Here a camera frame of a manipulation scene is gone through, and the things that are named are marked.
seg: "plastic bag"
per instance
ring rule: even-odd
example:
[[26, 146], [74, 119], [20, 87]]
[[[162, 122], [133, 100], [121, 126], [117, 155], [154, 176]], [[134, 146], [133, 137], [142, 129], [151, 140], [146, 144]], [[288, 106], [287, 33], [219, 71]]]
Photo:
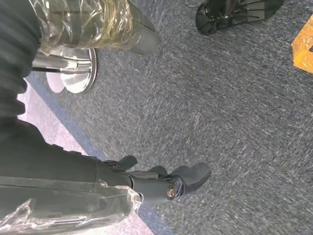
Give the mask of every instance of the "plastic bag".
[[41, 50], [45, 54], [54, 48], [130, 50], [145, 34], [153, 50], [159, 44], [152, 23], [127, 0], [29, 1], [39, 20]]
[[0, 177], [0, 234], [72, 234], [133, 216], [140, 197], [130, 187]]

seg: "gray carpet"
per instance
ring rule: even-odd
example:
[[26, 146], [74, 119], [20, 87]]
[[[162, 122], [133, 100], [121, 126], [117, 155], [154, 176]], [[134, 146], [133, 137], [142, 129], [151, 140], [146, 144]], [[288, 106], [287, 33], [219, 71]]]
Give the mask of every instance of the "gray carpet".
[[293, 67], [290, 46], [311, 0], [208, 38], [183, 0], [137, 4], [160, 33], [156, 56], [99, 50], [94, 88], [60, 105], [137, 169], [210, 165], [197, 194], [156, 208], [178, 235], [312, 234], [313, 75]]

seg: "metal bolt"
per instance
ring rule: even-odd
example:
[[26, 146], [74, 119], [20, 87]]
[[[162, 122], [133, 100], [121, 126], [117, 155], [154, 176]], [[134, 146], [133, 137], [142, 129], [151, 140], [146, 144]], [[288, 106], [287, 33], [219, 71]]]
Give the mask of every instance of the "metal bolt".
[[169, 199], [173, 199], [176, 197], [176, 188], [174, 186], [170, 186], [167, 189], [167, 197]]

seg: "yellow tape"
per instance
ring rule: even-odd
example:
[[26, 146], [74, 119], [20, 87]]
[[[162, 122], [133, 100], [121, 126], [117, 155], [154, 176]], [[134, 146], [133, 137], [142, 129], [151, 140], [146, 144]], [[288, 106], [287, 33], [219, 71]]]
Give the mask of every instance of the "yellow tape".
[[304, 25], [292, 46], [294, 66], [313, 73], [313, 15]]

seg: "chrome chair base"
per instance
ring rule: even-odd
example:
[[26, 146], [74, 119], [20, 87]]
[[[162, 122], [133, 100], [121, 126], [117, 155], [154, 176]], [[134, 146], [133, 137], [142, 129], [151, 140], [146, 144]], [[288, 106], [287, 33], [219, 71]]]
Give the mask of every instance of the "chrome chair base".
[[46, 56], [38, 53], [33, 71], [44, 71], [49, 86], [55, 93], [64, 88], [71, 93], [81, 93], [91, 88], [97, 75], [95, 49], [57, 49]]

